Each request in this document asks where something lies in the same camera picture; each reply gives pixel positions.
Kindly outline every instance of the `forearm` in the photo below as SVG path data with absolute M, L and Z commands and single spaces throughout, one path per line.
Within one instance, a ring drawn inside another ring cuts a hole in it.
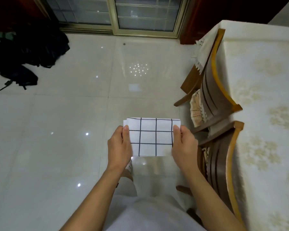
M 245 231 L 199 170 L 184 172 L 208 231 Z
M 121 172 L 106 169 L 81 205 L 60 231 L 102 230 Z

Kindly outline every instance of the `curved wooden chair back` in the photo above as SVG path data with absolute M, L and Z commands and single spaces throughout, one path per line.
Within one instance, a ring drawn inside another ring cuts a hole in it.
M 199 148 L 210 147 L 207 163 L 198 153 L 198 167 L 219 197 L 242 223 L 242 216 L 232 182 L 232 159 L 236 140 L 244 123 L 234 121 L 199 143 Z
M 200 97 L 208 120 L 201 126 L 194 128 L 193 133 L 202 131 L 227 118 L 232 113 L 242 110 L 242 107 L 229 96 L 217 73 L 216 54 L 224 33 L 225 29 L 218 29 L 210 56 L 203 70 Z

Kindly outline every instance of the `person's left hand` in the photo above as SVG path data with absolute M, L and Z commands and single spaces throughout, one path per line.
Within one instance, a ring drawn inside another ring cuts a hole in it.
M 111 170 L 123 172 L 132 157 L 128 125 L 118 126 L 108 140 L 108 165 Z

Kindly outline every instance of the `sliding glass door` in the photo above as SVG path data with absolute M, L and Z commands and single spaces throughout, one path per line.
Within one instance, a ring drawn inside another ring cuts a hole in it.
M 65 31 L 177 38 L 189 0 L 36 0 Z

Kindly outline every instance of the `dining table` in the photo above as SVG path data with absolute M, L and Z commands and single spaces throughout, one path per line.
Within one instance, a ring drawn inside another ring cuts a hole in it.
M 242 111 L 209 128 L 244 123 L 233 155 L 233 184 L 248 230 L 289 231 L 289 27 L 223 20 L 195 44 L 202 72 L 218 29 L 216 65 Z

